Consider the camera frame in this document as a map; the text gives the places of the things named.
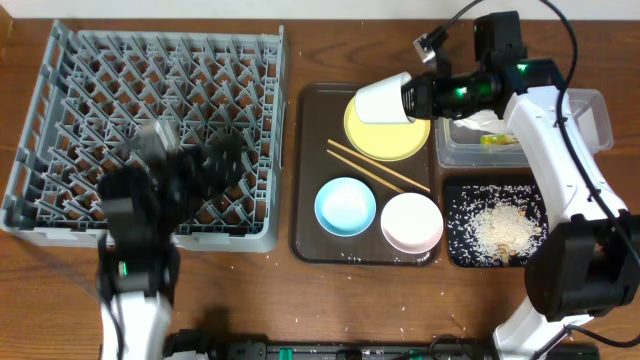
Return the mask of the white cup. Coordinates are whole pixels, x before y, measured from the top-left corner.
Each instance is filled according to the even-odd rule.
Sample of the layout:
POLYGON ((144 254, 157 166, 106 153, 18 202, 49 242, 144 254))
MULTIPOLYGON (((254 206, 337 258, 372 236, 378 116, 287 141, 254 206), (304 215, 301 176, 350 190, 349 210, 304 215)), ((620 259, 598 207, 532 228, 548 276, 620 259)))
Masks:
POLYGON ((408 72, 360 88, 354 96, 355 112, 359 120, 373 125, 411 124, 402 102, 402 86, 412 79, 408 72))

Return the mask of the white napkin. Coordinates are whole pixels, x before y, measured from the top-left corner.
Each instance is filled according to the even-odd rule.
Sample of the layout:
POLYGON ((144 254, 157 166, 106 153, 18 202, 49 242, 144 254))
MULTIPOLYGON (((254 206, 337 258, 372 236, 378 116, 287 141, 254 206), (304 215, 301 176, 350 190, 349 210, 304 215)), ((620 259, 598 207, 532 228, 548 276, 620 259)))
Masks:
POLYGON ((511 134, 506 122, 499 119, 492 110, 479 111, 467 118, 454 120, 453 124, 459 128, 491 134, 511 134))

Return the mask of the green snack wrapper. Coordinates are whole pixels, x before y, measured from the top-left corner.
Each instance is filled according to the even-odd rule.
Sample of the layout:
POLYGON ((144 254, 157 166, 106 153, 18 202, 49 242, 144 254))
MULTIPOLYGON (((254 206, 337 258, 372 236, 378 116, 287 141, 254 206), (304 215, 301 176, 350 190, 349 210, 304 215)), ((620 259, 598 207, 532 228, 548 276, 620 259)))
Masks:
POLYGON ((512 134, 486 134, 480 137, 480 143, 482 145, 513 145, 518 144, 519 141, 512 134))

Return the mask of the pink white bowl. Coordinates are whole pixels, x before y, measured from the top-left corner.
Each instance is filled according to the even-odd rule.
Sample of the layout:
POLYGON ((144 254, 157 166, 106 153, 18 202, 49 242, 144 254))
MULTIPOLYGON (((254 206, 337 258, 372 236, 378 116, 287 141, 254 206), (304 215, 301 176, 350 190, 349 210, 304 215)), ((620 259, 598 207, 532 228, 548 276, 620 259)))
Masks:
POLYGON ((395 249, 421 254, 439 243, 444 232, 444 217, 429 197, 402 193, 383 207, 380 227, 386 241, 395 249))

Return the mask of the light blue bowl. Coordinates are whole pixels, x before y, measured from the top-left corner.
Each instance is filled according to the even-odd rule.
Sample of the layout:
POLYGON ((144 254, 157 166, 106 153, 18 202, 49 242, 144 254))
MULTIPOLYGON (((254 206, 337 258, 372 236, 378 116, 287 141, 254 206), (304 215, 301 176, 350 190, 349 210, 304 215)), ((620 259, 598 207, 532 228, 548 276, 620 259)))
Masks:
POLYGON ((362 181, 339 177, 324 184, 314 201, 317 222, 328 233, 352 237, 373 223, 377 205, 373 191, 362 181))

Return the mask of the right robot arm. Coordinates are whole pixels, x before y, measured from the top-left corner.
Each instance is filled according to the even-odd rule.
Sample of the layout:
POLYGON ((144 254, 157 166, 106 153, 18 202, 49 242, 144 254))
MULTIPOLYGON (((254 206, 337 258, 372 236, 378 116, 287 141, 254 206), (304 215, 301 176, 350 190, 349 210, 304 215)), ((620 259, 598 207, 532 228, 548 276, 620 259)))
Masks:
POLYGON ((453 75, 442 47, 445 27, 415 49, 434 70, 402 86, 406 115, 461 120, 493 111, 517 137, 542 195, 549 234, 525 268, 526 298, 493 332, 497 359, 540 359, 611 310, 639 286, 639 219, 596 165, 572 116, 570 76, 550 59, 532 59, 516 12, 474 22, 478 69, 453 75))

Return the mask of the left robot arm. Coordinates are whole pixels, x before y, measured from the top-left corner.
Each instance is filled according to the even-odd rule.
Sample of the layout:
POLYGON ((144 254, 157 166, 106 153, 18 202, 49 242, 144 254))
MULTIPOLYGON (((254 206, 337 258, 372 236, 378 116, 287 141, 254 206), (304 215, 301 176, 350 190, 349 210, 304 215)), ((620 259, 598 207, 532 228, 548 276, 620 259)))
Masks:
POLYGON ((107 220, 96 273, 100 356, 163 359, 180 267, 172 235, 241 180, 243 140, 231 135, 182 149, 157 134, 140 135, 129 149, 146 166, 113 170, 97 187, 107 220))

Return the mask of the grey dishwasher rack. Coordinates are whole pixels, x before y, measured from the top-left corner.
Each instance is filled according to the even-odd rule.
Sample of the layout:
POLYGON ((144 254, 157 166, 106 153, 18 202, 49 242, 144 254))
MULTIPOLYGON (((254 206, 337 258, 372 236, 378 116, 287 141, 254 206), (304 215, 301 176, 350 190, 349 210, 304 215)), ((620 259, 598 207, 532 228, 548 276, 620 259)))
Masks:
POLYGON ((284 32, 72 31, 55 22, 1 207, 4 231, 39 246, 95 246, 108 171, 143 167, 130 148, 170 124, 182 148, 242 147, 242 178, 179 226, 191 251, 271 251, 278 238, 289 48, 284 32))

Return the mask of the clear plastic bin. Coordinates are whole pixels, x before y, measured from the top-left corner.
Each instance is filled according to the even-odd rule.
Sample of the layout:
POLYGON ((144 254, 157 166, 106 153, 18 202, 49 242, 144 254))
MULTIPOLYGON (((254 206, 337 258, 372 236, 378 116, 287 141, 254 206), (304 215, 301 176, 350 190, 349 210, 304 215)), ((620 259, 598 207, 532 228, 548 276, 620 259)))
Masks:
MULTIPOLYGON (((610 149, 613 134, 603 95, 594 89, 567 91, 569 106, 589 151, 610 149)), ((491 134, 459 128, 450 119, 439 120, 436 149, 441 166, 448 168, 526 168, 528 161, 521 145, 482 145, 480 137, 491 134)))

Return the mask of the yellow plate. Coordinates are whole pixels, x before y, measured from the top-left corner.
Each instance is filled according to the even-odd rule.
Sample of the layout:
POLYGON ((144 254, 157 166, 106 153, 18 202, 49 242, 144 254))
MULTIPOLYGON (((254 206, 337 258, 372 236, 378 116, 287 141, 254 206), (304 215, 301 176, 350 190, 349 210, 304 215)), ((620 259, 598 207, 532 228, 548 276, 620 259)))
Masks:
POLYGON ((365 124, 357 116, 352 98, 344 113, 344 130, 351 145, 363 155, 378 161, 394 162, 409 158, 427 142, 431 122, 412 124, 365 124))

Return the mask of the upper wooden chopstick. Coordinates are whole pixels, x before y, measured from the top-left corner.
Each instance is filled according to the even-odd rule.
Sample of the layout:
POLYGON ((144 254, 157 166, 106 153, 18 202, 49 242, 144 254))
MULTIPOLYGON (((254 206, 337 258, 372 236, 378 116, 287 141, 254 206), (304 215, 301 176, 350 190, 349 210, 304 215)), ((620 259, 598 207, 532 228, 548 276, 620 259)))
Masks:
POLYGON ((374 160, 372 160, 372 159, 370 159, 370 158, 368 158, 368 157, 366 157, 366 156, 364 156, 364 155, 362 155, 362 154, 360 154, 360 153, 358 153, 358 152, 356 152, 356 151, 354 151, 354 150, 352 150, 352 149, 350 149, 350 148, 348 148, 348 147, 346 147, 346 146, 344 146, 344 145, 332 140, 332 139, 327 140, 327 143, 329 145, 335 147, 336 149, 339 149, 339 150, 341 150, 341 151, 343 151, 343 152, 345 152, 345 153, 347 153, 347 154, 349 154, 349 155, 351 155, 353 157, 358 158, 359 160, 361 160, 363 162, 366 162, 367 164, 369 164, 369 165, 371 165, 373 167, 378 168, 379 170, 381 170, 383 172, 386 172, 386 173, 388 173, 388 174, 390 174, 390 175, 392 175, 392 176, 394 176, 394 177, 396 177, 396 178, 398 178, 398 179, 400 179, 400 180, 402 180, 402 181, 404 181, 404 182, 406 182, 408 184, 413 185, 414 187, 417 187, 417 188, 419 188, 419 189, 421 189, 423 191, 426 191, 427 193, 431 192, 431 190, 428 187, 426 187, 425 185, 422 185, 422 184, 418 183, 417 181, 415 181, 415 180, 413 180, 413 179, 411 179, 411 178, 409 178, 407 176, 404 176, 401 173, 398 173, 395 170, 392 170, 392 169, 390 169, 390 168, 388 168, 388 167, 386 167, 386 166, 384 166, 384 165, 382 165, 382 164, 380 164, 380 163, 378 163, 378 162, 376 162, 376 161, 374 161, 374 160))

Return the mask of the wooden chopstick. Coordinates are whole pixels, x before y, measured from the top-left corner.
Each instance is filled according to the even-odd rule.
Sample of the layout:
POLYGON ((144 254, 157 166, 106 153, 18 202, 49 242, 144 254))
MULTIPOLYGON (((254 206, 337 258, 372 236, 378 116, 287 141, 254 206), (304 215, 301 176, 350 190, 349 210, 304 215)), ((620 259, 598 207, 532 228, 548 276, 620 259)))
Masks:
POLYGON ((369 177, 370 179, 378 182, 379 184, 395 191, 396 193, 404 193, 405 191, 402 190, 401 188, 391 184, 390 182, 384 180, 383 178, 377 176, 376 174, 374 174, 373 172, 368 171, 367 169, 365 169, 364 167, 357 165, 356 163, 348 160, 347 158, 337 154, 336 152, 332 151, 332 150, 326 150, 326 152, 333 156, 334 158, 338 159, 339 161, 341 161, 342 163, 348 165, 349 167, 355 169, 356 171, 358 171, 359 173, 369 177))
POLYGON ((388 174, 390 174, 390 175, 392 175, 392 176, 394 176, 394 177, 396 177, 396 178, 398 178, 398 179, 400 179, 400 180, 402 180, 402 181, 404 181, 404 182, 406 182, 408 184, 413 185, 414 187, 417 187, 417 188, 419 188, 419 189, 421 189, 423 191, 426 191, 427 193, 431 192, 431 190, 428 187, 426 187, 425 185, 422 185, 422 184, 418 183, 417 181, 415 181, 415 180, 413 180, 413 179, 411 179, 411 178, 409 178, 407 176, 404 176, 401 173, 398 173, 395 170, 392 170, 392 169, 390 169, 390 168, 388 168, 388 167, 386 167, 386 166, 384 166, 384 165, 382 165, 382 164, 380 164, 380 163, 378 163, 378 162, 376 162, 376 161, 374 161, 374 160, 372 160, 372 159, 370 159, 370 158, 368 158, 368 157, 366 157, 366 156, 364 156, 364 155, 362 155, 362 154, 360 154, 360 153, 358 153, 358 152, 356 152, 356 151, 354 151, 354 150, 352 150, 352 149, 350 149, 350 148, 348 148, 348 147, 346 147, 346 146, 344 146, 344 145, 332 140, 332 139, 327 140, 327 143, 329 145, 335 147, 336 149, 339 149, 339 150, 341 150, 341 151, 343 151, 343 152, 345 152, 345 153, 347 153, 347 154, 349 154, 349 155, 351 155, 353 157, 358 158, 359 160, 361 160, 363 162, 366 162, 367 164, 369 164, 369 165, 371 165, 373 167, 378 168, 379 170, 381 170, 383 172, 386 172, 386 173, 388 173, 388 174))

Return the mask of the lower wooden chopstick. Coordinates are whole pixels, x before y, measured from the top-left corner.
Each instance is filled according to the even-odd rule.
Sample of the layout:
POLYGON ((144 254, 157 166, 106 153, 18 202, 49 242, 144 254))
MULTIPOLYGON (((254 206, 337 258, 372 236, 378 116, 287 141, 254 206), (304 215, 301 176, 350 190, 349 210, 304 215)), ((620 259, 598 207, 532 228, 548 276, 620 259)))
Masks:
POLYGON ((376 174, 374 174, 373 172, 368 171, 367 169, 365 169, 364 167, 357 165, 356 163, 348 160, 347 158, 337 154, 336 152, 332 151, 332 150, 326 150, 326 152, 333 156, 334 158, 338 159, 339 161, 341 161, 342 163, 348 165, 349 167, 355 169, 356 171, 358 171, 359 173, 369 177, 370 179, 378 182, 379 184, 395 191, 396 193, 404 193, 405 191, 402 190, 401 188, 391 184, 390 182, 384 180, 383 178, 377 176, 376 174))

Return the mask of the dark brown serving tray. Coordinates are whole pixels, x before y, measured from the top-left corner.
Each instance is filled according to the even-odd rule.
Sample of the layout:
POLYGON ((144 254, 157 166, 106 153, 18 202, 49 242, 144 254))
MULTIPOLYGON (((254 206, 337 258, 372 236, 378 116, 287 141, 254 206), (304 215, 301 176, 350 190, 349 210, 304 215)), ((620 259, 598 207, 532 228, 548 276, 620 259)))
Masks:
POLYGON ((382 208, 397 192, 339 158, 350 160, 404 191, 422 193, 435 199, 435 188, 430 184, 431 145, 424 143, 415 154, 404 160, 381 164, 403 175, 404 179, 331 145, 329 142, 333 140, 347 148, 353 147, 344 130, 344 113, 358 88, 357 84, 349 83, 313 83, 301 92, 289 221, 292 252, 300 260, 316 264, 426 266, 440 255, 438 247, 421 254, 407 254, 395 249, 382 234, 382 208), (339 177, 364 182, 376 199, 374 221, 364 232, 352 237, 329 233, 315 216, 314 202, 318 191, 339 177))

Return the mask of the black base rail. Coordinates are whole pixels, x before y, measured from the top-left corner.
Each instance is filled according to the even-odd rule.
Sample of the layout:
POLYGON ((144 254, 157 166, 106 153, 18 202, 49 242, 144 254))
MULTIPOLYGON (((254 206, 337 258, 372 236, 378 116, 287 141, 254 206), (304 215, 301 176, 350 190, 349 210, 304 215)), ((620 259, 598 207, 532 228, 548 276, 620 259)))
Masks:
POLYGON ((215 344, 188 350, 172 345, 162 358, 203 360, 492 360, 499 356, 487 346, 446 340, 434 345, 374 345, 369 344, 215 344))

